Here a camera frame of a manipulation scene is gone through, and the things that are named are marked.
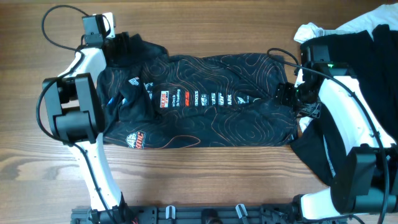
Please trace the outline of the black orange printed cycling jersey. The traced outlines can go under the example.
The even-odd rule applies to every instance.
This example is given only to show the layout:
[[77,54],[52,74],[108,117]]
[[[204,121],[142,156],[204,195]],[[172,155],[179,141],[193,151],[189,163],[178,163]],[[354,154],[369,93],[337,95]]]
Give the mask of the black orange printed cycling jersey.
[[283,146],[297,120],[273,102],[284,67],[264,53],[169,55],[140,37],[128,65],[106,65],[96,91],[104,141],[133,149]]

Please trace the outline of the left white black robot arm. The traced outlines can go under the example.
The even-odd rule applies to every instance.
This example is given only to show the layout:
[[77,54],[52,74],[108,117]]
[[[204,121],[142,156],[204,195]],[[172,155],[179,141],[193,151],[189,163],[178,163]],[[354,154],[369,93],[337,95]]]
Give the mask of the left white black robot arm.
[[103,47],[116,36],[114,16],[110,12],[85,14],[82,21],[85,33],[74,49],[73,62],[59,76],[44,80],[36,108],[45,104],[50,129],[44,133],[68,146],[89,191],[90,207],[75,210],[71,222],[137,223],[106,159],[105,118],[95,88],[98,75],[106,68]]

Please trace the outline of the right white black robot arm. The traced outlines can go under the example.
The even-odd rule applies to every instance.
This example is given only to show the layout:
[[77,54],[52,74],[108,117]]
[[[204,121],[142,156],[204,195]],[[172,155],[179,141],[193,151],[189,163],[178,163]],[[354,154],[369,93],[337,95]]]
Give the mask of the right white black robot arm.
[[344,63],[301,68],[298,84],[281,83],[278,104],[302,116],[302,135],[290,146],[326,184],[296,196],[291,222],[316,222],[361,214],[383,220],[397,211],[397,143],[364,99],[354,71]]

